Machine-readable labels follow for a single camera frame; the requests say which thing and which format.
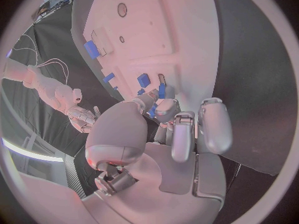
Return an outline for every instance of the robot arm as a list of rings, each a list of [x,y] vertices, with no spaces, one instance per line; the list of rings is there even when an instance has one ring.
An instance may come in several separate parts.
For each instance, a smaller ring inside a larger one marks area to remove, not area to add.
[[[94,116],[91,111],[77,105],[82,100],[80,89],[72,89],[56,79],[42,75],[40,69],[35,66],[25,66],[9,59],[4,78],[23,82],[25,87],[36,89],[46,104],[67,115],[72,125],[80,132],[89,133],[99,116],[97,107]]]

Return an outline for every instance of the humanoid robot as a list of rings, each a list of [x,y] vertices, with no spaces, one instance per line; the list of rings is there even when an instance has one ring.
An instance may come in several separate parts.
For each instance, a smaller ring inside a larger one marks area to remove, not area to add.
[[[158,100],[156,89],[100,115],[97,107],[93,114],[78,106],[82,100],[79,89],[45,77],[37,67],[8,59],[3,77],[36,89],[41,99],[67,115],[77,130],[89,133],[87,162],[102,171],[95,179],[97,197],[120,216],[121,223],[214,221],[226,193],[217,154],[232,144],[231,123],[220,99],[205,99],[200,105],[195,142],[195,113],[182,112],[173,87],[167,87],[165,99],[155,110],[160,122],[155,142],[147,143],[143,115]],[[88,196],[86,205],[94,198]],[[102,208],[87,207],[94,218]]]

